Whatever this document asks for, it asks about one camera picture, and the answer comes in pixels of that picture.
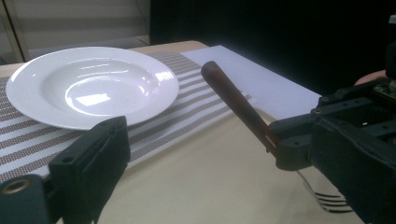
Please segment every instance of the fork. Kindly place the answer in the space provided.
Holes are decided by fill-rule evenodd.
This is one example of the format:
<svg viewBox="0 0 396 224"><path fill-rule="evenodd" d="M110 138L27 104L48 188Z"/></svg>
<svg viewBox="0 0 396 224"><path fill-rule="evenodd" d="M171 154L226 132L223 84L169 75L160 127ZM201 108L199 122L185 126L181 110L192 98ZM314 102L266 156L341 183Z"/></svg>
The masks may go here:
<svg viewBox="0 0 396 224"><path fill-rule="evenodd" d="M344 196L315 192L305 176L300 171L297 171L297 174L304 181L304 185L315 197L316 201L324 211L334 214L353 212L352 208L350 208L347 204L347 200L344 198Z"/></svg>

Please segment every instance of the beige tabletop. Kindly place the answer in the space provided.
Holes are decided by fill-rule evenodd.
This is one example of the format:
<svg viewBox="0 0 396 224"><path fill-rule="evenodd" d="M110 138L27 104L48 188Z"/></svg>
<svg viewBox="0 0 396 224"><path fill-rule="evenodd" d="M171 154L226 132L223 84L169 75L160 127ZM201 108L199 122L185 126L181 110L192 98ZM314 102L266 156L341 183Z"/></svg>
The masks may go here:
<svg viewBox="0 0 396 224"><path fill-rule="evenodd" d="M133 50L201 48L207 46L188 41ZM20 66L0 66L0 76L10 76ZM329 188L314 168L303 173L315 189ZM354 213L323 211L303 180L278 170L272 155L231 115L126 170L99 223L362 222Z"/></svg>

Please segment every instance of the table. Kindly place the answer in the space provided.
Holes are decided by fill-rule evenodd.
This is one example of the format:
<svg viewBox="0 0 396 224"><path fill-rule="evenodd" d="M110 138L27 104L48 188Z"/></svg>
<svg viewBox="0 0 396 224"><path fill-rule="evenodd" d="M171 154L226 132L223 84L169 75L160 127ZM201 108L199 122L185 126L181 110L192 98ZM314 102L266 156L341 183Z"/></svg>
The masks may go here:
<svg viewBox="0 0 396 224"><path fill-rule="evenodd" d="M133 49L184 52L195 41ZM0 66L10 76L20 64ZM273 119L261 111L267 122ZM329 189L314 168L315 189ZM99 223L362 223L354 213L324 212L294 172L275 159L230 115L126 170Z"/></svg>

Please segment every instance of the plate rim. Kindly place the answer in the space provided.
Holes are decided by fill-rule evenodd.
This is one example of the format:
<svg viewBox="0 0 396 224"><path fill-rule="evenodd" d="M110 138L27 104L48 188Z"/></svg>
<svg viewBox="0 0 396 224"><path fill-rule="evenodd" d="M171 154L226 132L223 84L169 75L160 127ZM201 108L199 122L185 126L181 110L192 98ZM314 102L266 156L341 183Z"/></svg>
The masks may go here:
<svg viewBox="0 0 396 224"><path fill-rule="evenodd" d="M82 48L72 48L72 49L62 49L62 50L57 50L57 51L53 51L51 53L39 56L27 63L25 63L23 66L21 66L19 69L17 69L17 71L15 71L10 78L7 81L7 85L6 85L6 95L8 100L10 101L10 103L19 111L21 112L23 115L29 117L30 119L34 119L36 121L39 121L41 123L45 123L48 124L50 126L54 126L54 127L59 127L59 128L64 128L64 129L69 129L69 130L82 130L82 131L87 131L90 128L92 128L95 124L99 123L100 121L103 121L105 119L110 119L110 118L114 118L117 117L116 115L112 115L112 116L105 116L105 117L101 117L99 119L91 119L92 122L89 122L89 125L86 124L78 124L78 119L74 120L76 118L78 118L78 116L76 115L76 113L72 113L72 115L67 115L67 113L65 113L65 117L62 118L58 118L56 120L52 119L52 118L43 118L43 116L41 115L37 115L37 113L40 113L39 109L32 109L31 106L27 105L25 103L25 101L20 100L20 96L15 92L18 91L16 89L16 83L21 82L21 78L23 76L29 76L24 74L24 72L26 72L28 69L35 67L37 64L40 63L45 63L45 62L50 62L51 59L56 58L56 57L69 57L69 59L67 60L68 62L74 62L74 61L78 61L78 60L84 60L84 59L89 59L87 58L87 56L81 56L81 55L76 55L77 52L81 52L82 50L84 51L88 51L89 54L94 54L91 55L90 58L101 58L101 57L97 57L98 52L101 52L102 54L106 54L108 59L115 59L115 60L119 60L122 57L127 57L128 59L130 57L130 63L134 63L133 60L136 59L136 57L139 60L143 60L144 62L142 64L138 64L139 67L144 68L145 70L147 70L149 73L150 71L148 70L147 66L150 66L150 69L153 68L160 68L163 70L163 72L168 73L171 78L168 80L170 85L172 86L171 92L170 94L166 95L165 97L165 102L166 104L164 104L162 107L160 107L160 109L158 109L157 112L155 113L150 113L151 115L144 118L144 119L136 119L136 118L131 118L131 113L125 113L122 115L118 115L118 116L125 116L127 118L127 125L134 125L140 122L143 122L145 120L148 119L152 119L153 117L161 114L164 110L166 110L177 98L178 96L178 91L179 91L179 84L178 84L178 80L177 77L175 75L175 73L164 63L158 61L157 59L150 57L146 54L140 53L140 52L136 52L130 49L119 49L119 48L110 48L110 47L82 47ZM37 85L28 85L29 88L36 89L38 90L39 87L37 87ZM52 106L52 109L54 113L57 112L62 112L64 113L65 111L59 108L56 108L55 106Z"/></svg>

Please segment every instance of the striped placemat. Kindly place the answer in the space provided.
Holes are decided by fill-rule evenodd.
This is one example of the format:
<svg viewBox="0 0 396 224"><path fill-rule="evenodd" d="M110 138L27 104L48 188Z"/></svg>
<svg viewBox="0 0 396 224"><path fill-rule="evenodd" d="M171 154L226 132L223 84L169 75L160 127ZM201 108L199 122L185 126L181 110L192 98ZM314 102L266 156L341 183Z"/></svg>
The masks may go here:
<svg viewBox="0 0 396 224"><path fill-rule="evenodd" d="M179 93L159 116L128 127L129 167L232 113L205 83L200 65L173 52L150 56L176 74ZM44 177L47 164L84 132L51 127L21 114L7 99L7 80L0 78L0 183L19 175Z"/></svg>

